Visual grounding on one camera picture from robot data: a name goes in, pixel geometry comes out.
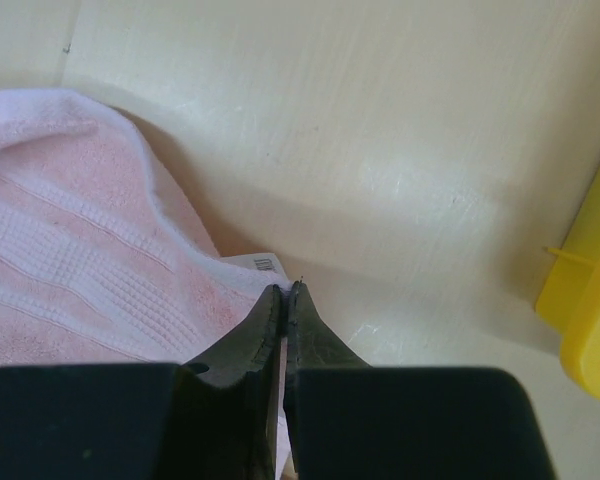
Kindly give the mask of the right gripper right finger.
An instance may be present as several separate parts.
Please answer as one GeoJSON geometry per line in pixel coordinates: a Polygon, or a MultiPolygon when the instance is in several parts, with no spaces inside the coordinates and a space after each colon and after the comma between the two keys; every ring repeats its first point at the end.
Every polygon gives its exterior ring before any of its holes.
{"type": "Polygon", "coordinates": [[[529,397],[506,371],[373,367],[288,300],[284,411],[302,479],[552,479],[529,397]]]}

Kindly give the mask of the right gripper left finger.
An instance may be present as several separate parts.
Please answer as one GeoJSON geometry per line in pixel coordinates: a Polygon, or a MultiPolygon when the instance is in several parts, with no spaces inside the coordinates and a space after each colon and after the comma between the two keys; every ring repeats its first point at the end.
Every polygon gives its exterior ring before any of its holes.
{"type": "Polygon", "coordinates": [[[0,367],[0,479],[271,479],[283,310],[183,363],[0,367]]]}

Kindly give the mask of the pink towel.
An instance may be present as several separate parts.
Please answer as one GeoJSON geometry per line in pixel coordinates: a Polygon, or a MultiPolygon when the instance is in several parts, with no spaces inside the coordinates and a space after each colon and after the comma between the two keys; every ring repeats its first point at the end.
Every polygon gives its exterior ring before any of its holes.
{"type": "Polygon", "coordinates": [[[218,254],[131,121],[0,91],[0,365],[187,360],[274,283],[274,255],[218,254]]]}

